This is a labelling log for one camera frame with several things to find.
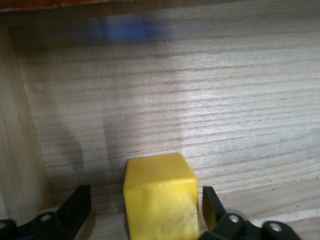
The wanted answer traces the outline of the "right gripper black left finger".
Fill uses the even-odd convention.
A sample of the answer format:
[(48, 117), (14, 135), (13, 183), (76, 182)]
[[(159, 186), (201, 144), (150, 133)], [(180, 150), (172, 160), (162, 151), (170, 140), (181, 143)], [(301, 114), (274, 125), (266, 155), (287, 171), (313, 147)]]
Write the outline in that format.
[(56, 210), (17, 228), (16, 240), (73, 240), (91, 212), (91, 187), (80, 185)]

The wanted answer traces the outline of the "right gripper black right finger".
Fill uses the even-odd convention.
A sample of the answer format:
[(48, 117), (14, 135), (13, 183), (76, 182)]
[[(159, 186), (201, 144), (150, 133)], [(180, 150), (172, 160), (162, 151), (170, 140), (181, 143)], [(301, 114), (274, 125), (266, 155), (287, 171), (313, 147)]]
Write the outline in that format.
[(211, 186), (202, 188), (202, 214), (207, 230), (200, 240), (261, 240), (262, 231), (235, 212), (227, 212)]

